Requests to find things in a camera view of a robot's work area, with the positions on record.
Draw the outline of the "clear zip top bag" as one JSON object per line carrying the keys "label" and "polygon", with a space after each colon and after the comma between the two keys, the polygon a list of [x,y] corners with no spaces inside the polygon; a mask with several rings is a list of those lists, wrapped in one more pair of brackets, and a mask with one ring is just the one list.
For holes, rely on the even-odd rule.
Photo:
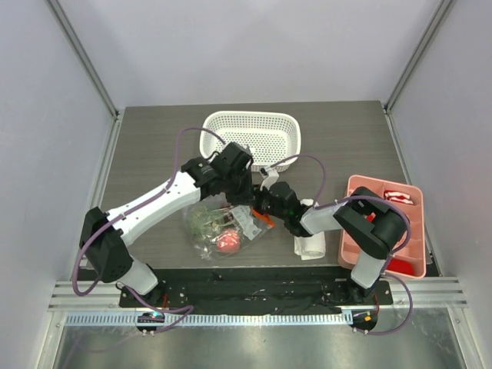
{"label": "clear zip top bag", "polygon": [[[210,208],[216,210],[218,213],[217,233],[206,241],[193,239],[188,230],[186,222],[188,212],[197,207]],[[228,258],[257,244],[260,238],[275,227],[275,223],[269,216],[259,214],[256,210],[248,206],[232,206],[225,204],[223,201],[203,201],[184,210],[184,227],[194,249],[198,252],[200,257],[206,261],[216,261]],[[239,234],[241,238],[241,247],[238,252],[225,254],[218,251],[216,246],[217,239],[226,230],[235,230]]]}

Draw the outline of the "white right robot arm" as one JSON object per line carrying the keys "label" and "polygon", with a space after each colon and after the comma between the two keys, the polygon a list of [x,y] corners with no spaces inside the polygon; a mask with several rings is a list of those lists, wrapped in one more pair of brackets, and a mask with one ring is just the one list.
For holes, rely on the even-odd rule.
{"label": "white right robot arm", "polygon": [[363,304],[374,296],[394,249],[411,239],[407,215],[396,205],[366,187],[330,204],[303,204],[284,181],[254,186],[251,205],[260,214],[280,219],[295,237],[309,238],[326,231],[343,230],[361,249],[347,284],[348,297]]}

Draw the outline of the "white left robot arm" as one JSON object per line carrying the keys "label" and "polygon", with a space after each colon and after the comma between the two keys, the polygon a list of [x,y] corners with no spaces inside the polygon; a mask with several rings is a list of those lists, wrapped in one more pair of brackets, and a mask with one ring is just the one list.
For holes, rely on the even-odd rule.
{"label": "white left robot arm", "polygon": [[252,198],[250,151],[228,143],[213,158],[192,158],[165,183],[118,208],[95,207],[84,219],[80,250],[103,283],[127,284],[146,306],[158,305],[164,288],[146,264],[134,259],[128,247],[141,235],[183,208],[219,194],[230,202],[248,204]]}

